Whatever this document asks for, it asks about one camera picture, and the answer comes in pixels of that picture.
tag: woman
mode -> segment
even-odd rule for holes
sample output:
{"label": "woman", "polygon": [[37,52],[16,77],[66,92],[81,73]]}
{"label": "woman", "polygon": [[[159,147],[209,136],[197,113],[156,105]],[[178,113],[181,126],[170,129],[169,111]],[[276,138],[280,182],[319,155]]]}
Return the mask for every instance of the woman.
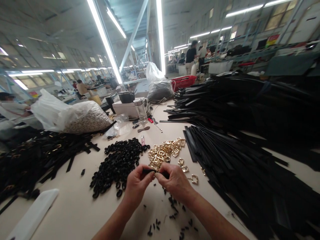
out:
{"label": "woman", "polygon": [[9,93],[0,93],[0,114],[14,124],[23,122],[24,117],[32,115],[28,112],[30,106],[14,102],[14,96]]}

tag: white table surface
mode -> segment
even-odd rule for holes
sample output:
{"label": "white table surface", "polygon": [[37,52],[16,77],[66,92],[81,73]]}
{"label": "white table surface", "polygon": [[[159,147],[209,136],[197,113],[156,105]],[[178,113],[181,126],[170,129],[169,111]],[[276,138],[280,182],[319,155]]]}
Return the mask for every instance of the white table surface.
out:
{"label": "white table surface", "polygon": [[[166,107],[167,105],[173,105],[173,101],[163,103],[158,108],[153,106],[155,109],[154,116],[158,122],[160,120],[167,120],[168,114],[163,112],[163,110],[169,108]],[[165,140],[175,140],[178,137],[184,138],[182,132],[184,126],[190,126],[190,124],[159,123],[158,126],[163,130],[163,133],[150,122],[147,123],[147,126],[151,127],[148,131],[137,133],[137,130],[142,128],[139,127],[131,133],[111,141],[104,140],[103,136],[95,137],[92,142],[98,144],[98,147],[101,149],[100,152],[92,149],[90,154],[86,152],[78,154],[74,159],[70,172],[66,173],[69,164],[69,162],[67,162],[60,168],[54,180],[48,180],[44,184],[38,184],[37,187],[40,191],[58,188],[60,192],[31,239],[91,239],[109,219],[123,198],[122,196],[121,199],[117,199],[115,184],[96,200],[92,198],[93,190],[90,189],[89,185],[93,173],[98,171],[100,163],[104,161],[106,157],[104,148],[116,141],[132,139],[133,137],[141,141],[142,135],[145,136],[146,144],[152,147],[154,144],[159,145]],[[288,161],[290,164],[289,169],[296,173],[298,178],[311,186],[315,191],[320,192],[320,185],[318,184],[320,182],[319,172],[314,172],[308,166],[283,155],[272,153],[276,157]],[[199,185],[192,184],[193,188],[249,239],[256,239],[256,237],[236,219],[228,216],[230,208],[209,185],[207,177],[202,174],[200,165],[192,162],[187,145],[182,148],[177,158],[171,156],[171,163],[177,165],[179,157],[185,160],[190,170],[187,176],[190,177],[191,174],[194,174],[199,177]],[[147,152],[141,156],[140,163],[149,164]],[[84,176],[81,177],[80,173],[83,169],[86,170]],[[184,212],[181,209],[182,206],[178,207],[179,215],[177,219],[169,219],[169,215],[174,213],[168,201],[169,196],[170,194],[168,193],[164,195],[161,185],[157,180],[154,180],[148,186],[140,206],[127,223],[121,239],[178,239],[180,229],[188,225],[190,218],[193,219],[193,226],[196,226],[199,232],[194,230],[186,231],[185,239],[210,239],[208,233],[196,217],[188,209]],[[0,208],[8,201],[9,199],[4,201],[0,205]],[[0,239],[5,239],[9,235],[32,203],[32,200],[27,201],[23,198],[18,198],[0,215]],[[150,225],[156,222],[156,218],[161,221],[160,231],[152,230],[153,236],[150,238],[147,236],[147,232],[149,231]]]}

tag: metal beam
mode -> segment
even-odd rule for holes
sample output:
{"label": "metal beam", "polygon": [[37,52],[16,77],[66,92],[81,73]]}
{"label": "metal beam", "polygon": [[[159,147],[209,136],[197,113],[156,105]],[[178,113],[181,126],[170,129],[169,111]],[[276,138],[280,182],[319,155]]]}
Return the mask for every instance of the metal beam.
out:
{"label": "metal beam", "polygon": [[139,13],[139,16],[138,16],[138,19],[137,19],[137,23],[136,23],[136,26],[134,27],[134,30],[133,30],[133,33],[130,37],[130,40],[129,40],[129,43],[128,43],[128,46],[127,46],[127,49],[126,49],[126,52],[123,56],[123,59],[122,59],[122,62],[121,62],[121,65],[120,65],[120,68],[119,68],[119,71],[121,72],[122,69],[123,69],[123,66],[127,60],[127,57],[129,55],[129,51],[131,49],[131,45],[133,43],[133,40],[135,39],[136,37],[136,34],[137,34],[137,31],[138,31],[138,28],[140,26],[140,23],[141,23],[141,20],[142,20],[142,17],[143,17],[143,14],[144,14],[144,11],[146,10],[146,7],[147,7],[147,4],[148,4],[148,0],[144,0],[143,1],[143,4],[142,4],[142,7],[141,7],[141,10],[140,10],[140,13]]}

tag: cardboard box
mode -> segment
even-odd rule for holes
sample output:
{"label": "cardboard box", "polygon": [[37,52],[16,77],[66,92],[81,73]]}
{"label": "cardboard box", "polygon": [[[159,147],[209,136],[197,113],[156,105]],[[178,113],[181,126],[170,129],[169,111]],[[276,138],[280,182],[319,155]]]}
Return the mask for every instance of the cardboard box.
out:
{"label": "cardboard box", "polygon": [[119,101],[112,104],[112,106],[117,115],[125,114],[128,116],[138,117],[138,113],[134,103],[122,103],[121,101]]}

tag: fluorescent light tube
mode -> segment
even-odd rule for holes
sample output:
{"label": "fluorescent light tube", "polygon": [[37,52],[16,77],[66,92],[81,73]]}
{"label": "fluorescent light tube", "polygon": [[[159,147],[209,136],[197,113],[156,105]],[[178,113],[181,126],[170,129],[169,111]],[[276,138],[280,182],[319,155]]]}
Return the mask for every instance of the fluorescent light tube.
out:
{"label": "fluorescent light tube", "polygon": [[54,70],[32,70],[32,71],[21,71],[22,73],[38,73],[38,72],[54,72]]}
{"label": "fluorescent light tube", "polygon": [[157,5],[157,22],[158,22],[158,31],[159,31],[159,44],[160,44],[160,62],[161,62],[161,71],[166,75],[166,62],[164,59],[164,40],[163,40],[163,23],[162,23],[162,8],[161,0],[156,0]]}
{"label": "fluorescent light tube", "polygon": [[0,47],[0,50],[3,52],[4,55],[8,56],[8,54],[6,53],[5,50],[3,50],[3,48]]}
{"label": "fluorescent light tube", "polygon": [[178,46],[178,47],[174,47],[174,48],[180,48],[180,47],[185,47],[187,46],[187,44],[184,44],[184,45],[181,45],[181,46]]}
{"label": "fluorescent light tube", "polygon": [[266,5],[264,5],[264,7],[270,7],[273,5],[277,5],[279,3],[284,3],[284,2],[289,2],[289,1],[292,1],[292,0],[277,0],[277,1],[273,1],[273,2],[268,2],[268,3],[266,3]]}
{"label": "fluorescent light tube", "polygon": [[10,74],[10,77],[21,77],[21,76],[33,76],[33,75],[42,75],[42,73],[18,73],[18,74]]}
{"label": "fluorescent light tube", "polygon": [[208,35],[208,34],[210,34],[210,32],[202,33],[202,34],[199,34],[199,35],[195,35],[195,36],[192,36],[192,37],[190,37],[190,38],[201,37],[201,36],[205,36],[205,35]]}
{"label": "fluorescent light tube", "polygon": [[228,30],[230,28],[232,28],[232,26],[231,27],[222,28],[221,31]]}
{"label": "fluorescent light tube", "polygon": [[22,89],[28,90],[27,86],[24,85],[20,80],[14,80]]}
{"label": "fluorescent light tube", "polygon": [[246,9],[243,9],[243,10],[240,10],[240,11],[237,11],[237,12],[228,13],[226,15],[226,18],[235,16],[235,15],[239,15],[239,14],[242,14],[242,13],[245,13],[245,12],[251,12],[251,11],[254,11],[254,10],[258,10],[258,9],[260,9],[262,7],[263,7],[263,4],[255,6],[255,7],[251,7],[251,8],[246,8]]}
{"label": "fluorescent light tube", "polygon": [[122,36],[124,38],[127,38],[126,34],[124,33],[124,31],[122,30],[120,24],[118,23],[118,21],[116,20],[116,18],[114,17],[113,13],[110,11],[110,9],[107,7],[107,14],[109,15],[109,17],[111,18],[111,20],[113,21],[113,23],[116,25],[116,27],[118,28],[118,30],[120,31],[120,33],[122,34]]}
{"label": "fluorescent light tube", "polygon": [[111,50],[111,48],[109,46],[109,43],[108,43],[108,40],[107,40],[107,36],[106,36],[106,34],[105,34],[104,30],[103,30],[102,23],[100,22],[97,9],[96,9],[96,7],[95,7],[95,5],[93,3],[93,0],[87,0],[87,2],[89,4],[89,7],[90,7],[90,10],[91,10],[92,16],[94,18],[94,21],[96,22],[98,31],[99,31],[100,36],[101,36],[101,40],[102,40],[103,45],[104,45],[104,47],[106,49],[106,52],[108,54],[111,66],[114,69],[115,77],[116,77],[118,83],[122,84],[119,68],[117,67],[116,60],[115,60],[115,58],[114,58],[114,56],[112,54],[112,50]]}

